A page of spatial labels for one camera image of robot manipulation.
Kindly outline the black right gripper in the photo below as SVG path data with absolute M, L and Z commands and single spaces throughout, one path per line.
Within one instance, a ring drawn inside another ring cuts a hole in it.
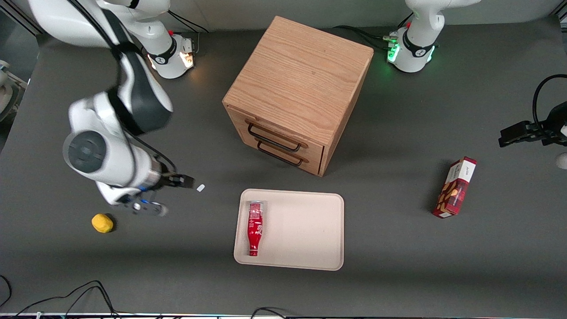
M 176 172 L 165 172 L 161 174 L 158 182 L 155 184 L 155 190 L 164 187 L 182 187 L 192 189 L 195 185 L 195 179 L 187 175 L 179 175 Z

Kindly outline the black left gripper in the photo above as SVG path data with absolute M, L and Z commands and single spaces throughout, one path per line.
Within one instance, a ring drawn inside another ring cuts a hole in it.
M 537 117 L 537 103 L 532 104 L 533 123 L 521 121 L 513 125 L 513 128 L 505 128 L 500 131 L 499 147 L 504 148 L 512 144 L 531 142 L 535 131 L 535 141 L 541 141 L 544 146 L 557 144 L 567 146 L 566 133 L 562 129 L 567 123 L 567 102 L 563 102 L 551 109 L 547 119 L 539 121 Z

